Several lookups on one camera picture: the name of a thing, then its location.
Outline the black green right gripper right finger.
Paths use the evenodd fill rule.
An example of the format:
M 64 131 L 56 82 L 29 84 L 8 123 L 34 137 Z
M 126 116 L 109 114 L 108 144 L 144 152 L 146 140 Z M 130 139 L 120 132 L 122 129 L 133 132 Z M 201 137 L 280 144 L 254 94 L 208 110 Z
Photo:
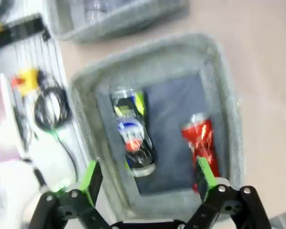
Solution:
M 185 224 L 186 229 L 210 229 L 220 215 L 229 215 L 237 229 L 269 229 L 270 221 L 257 190 L 239 190 L 218 184 L 204 157 L 196 158 L 195 179 L 202 204 Z

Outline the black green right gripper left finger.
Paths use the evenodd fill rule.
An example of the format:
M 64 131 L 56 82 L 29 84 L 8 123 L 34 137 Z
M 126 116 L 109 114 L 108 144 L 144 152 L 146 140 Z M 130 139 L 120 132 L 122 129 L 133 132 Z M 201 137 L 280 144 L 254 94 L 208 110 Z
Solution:
M 71 219 L 78 219 L 85 229 L 109 229 L 110 225 L 95 205 L 103 175 L 98 161 L 91 161 L 78 189 L 41 195 L 29 223 L 30 229 L 63 229 Z

